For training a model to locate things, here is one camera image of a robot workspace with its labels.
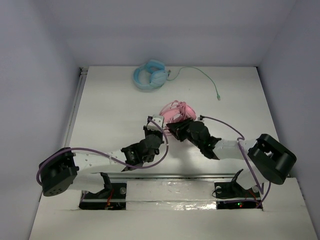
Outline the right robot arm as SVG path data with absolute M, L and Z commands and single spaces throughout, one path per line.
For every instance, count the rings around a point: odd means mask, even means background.
M 282 185 L 297 161 L 294 153 L 266 133 L 254 140 L 243 136 L 225 140 L 212 136 L 202 121 L 191 118 L 166 126 L 176 140 L 191 142 L 208 159 L 245 161 L 247 170 L 240 169 L 230 182 L 215 184 L 219 199 L 241 198 L 252 187 L 266 182 Z

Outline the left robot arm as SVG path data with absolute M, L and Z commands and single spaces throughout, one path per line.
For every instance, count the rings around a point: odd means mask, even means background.
M 36 179 L 45 197 L 53 197 L 67 189 L 83 190 L 100 197 L 111 193 L 108 173 L 122 173 L 136 169 L 148 169 L 156 165 L 155 156 L 160 146 L 167 144 L 163 133 L 144 131 L 145 137 L 138 143 L 120 150 L 104 153 L 85 147 L 64 147 L 39 164 Z

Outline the pink headphones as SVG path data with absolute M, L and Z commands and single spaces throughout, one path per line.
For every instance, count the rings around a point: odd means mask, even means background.
M 159 115 L 164 117 L 164 122 L 166 124 L 181 122 L 186 119 L 197 119 L 194 109 L 185 101 L 178 100 L 174 100 L 166 104 L 159 112 Z

